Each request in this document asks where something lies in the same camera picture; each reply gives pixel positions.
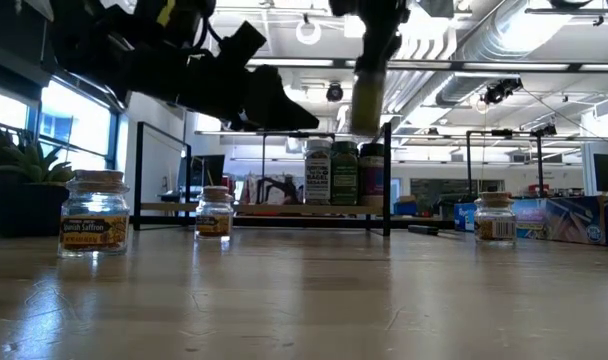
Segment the black plant pot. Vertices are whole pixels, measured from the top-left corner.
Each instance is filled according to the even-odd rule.
[[[56,236],[68,190],[59,185],[22,184],[0,178],[0,234],[4,237]]]

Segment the spice bottle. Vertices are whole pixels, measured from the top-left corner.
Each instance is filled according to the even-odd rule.
[[[357,205],[357,144],[353,141],[336,141],[331,149],[331,203]]]
[[[304,158],[304,203],[329,205],[331,201],[331,143],[326,140],[306,142]]]
[[[62,204],[61,257],[123,254],[128,238],[128,186],[120,171],[76,170],[66,183],[69,199]]]
[[[511,210],[513,200],[506,192],[485,192],[475,200],[475,239],[479,242],[514,244],[517,218]]]
[[[384,206],[384,145],[360,148],[360,205]]]
[[[205,186],[195,215],[196,239],[230,240],[233,197],[226,186]]]

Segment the table surface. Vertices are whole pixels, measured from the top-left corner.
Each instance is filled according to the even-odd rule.
[[[608,248],[183,229],[125,256],[0,239],[4,359],[608,359]]]

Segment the potted plant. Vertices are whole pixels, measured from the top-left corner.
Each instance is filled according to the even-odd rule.
[[[18,137],[15,145],[8,131],[0,131],[0,234],[57,235],[62,202],[68,198],[64,183],[73,172],[67,162],[53,165],[61,147],[44,156],[31,133]]]

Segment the jar lid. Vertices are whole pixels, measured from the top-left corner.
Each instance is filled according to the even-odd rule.
[[[306,141],[306,149],[330,149],[331,143],[328,140],[314,139]]]
[[[115,170],[75,170],[74,180],[96,181],[105,183],[122,182],[124,173]]]
[[[364,143],[360,147],[360,156],[384,156],[384,144]]]
[[[226,186],[204,186],[202,195],[204,201],[228,202],[231,199]]]
[[[66,188],[80,192],[125,193],[128,186],[122,182],[124,173],[115,170],[75,170],[75,177]]]
[[[352,153],[357,151],[357,144],[354,141],[336,141],[331,148],[337,152]]]
[[[508,206],[513,203],[510,196],[508,192],[483,192],[475,202],[479,200],[480,203],[490,206]]]

